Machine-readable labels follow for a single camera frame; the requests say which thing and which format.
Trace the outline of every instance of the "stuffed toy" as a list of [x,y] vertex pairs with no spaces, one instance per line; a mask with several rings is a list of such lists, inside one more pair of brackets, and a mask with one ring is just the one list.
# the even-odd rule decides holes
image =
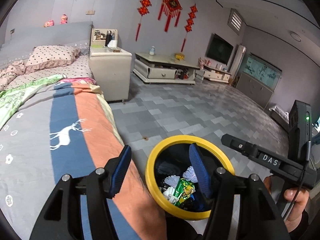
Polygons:
[[68,23],[68,16],[65,14],[62,14],[60,24],[66,24],[66,23]]
[[45,22],[44,25],[43,25],[43,27],[50,27],[50,26],[54,26],[54,21],[53,20]]

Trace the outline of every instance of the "white deer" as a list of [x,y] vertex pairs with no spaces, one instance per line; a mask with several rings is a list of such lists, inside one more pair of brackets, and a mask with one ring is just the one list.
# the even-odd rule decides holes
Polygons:
[[75,123],[73,123],[70,126],[67,126],[65,128],[63,128],[61,131],[59,132],[54,132],[54,133],[50,133],[50,135],[55,134],[55,136],[53,136],[52,138],[50,138],[50,140],[54,139],[54,138],[59,138],[59,143],[55,146],[51,146],[50,145],[50,150],[56,150],[58,149],[61,145],[69,145],[70,143],[70,135],[69,135],[69,131],[73,130],[73,131],[80,131],[80,132],[88,132],[91,131],[91,129],[81,129],[81,128],[77,128],[76,126],[79,124],[79,122],[84,122],[87,121],[87,119],[79,119],[78,121],[76,121]]

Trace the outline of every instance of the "bottle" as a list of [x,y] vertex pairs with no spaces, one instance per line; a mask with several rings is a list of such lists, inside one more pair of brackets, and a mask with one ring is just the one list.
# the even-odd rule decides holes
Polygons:
[[149,51],[149,54],[150,54],[151,56],[153,56],[153,55],[155,54],[155,51],[156,51],[155,46],[152,46],[151,49],[150,49],[150,51]]
[[106,35],[106,44],[105,46],[107,47],[109,42],[112,40],[112,31],[107,31],[107,35]]

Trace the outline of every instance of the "aquarium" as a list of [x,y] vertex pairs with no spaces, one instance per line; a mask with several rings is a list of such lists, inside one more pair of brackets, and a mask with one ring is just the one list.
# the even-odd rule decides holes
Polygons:
[[276,89],[282,73],[279,68],[251,53],[244,57],[238,75],[242,72],[256,78],[272,91]]

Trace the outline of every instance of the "drawer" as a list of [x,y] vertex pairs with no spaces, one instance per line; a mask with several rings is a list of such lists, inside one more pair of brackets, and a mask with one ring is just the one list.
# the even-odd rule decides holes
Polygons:
[[154,68],[150,67],[148,69],[148,78],[150,79],[174,79],[177,74],[176,69],[169,68]]
[[134,68],[149,79],[174,79],[178,72],[176,69],[149,67],[137,59],[134,60]]
[[225,75],[224,75],[224,77],[223,77],[223,80],[226,80],[226,81],[228,81],[228,80],[229,80],[229,78],[230,78],[230,75],[228,75],[228,74],[225,74]]
[[218,73],[213,73],[210,71],[205,71],[204,72],[204,76],[205,78],[215,78],[215,79],[222,79],[222,74],[218,74]]

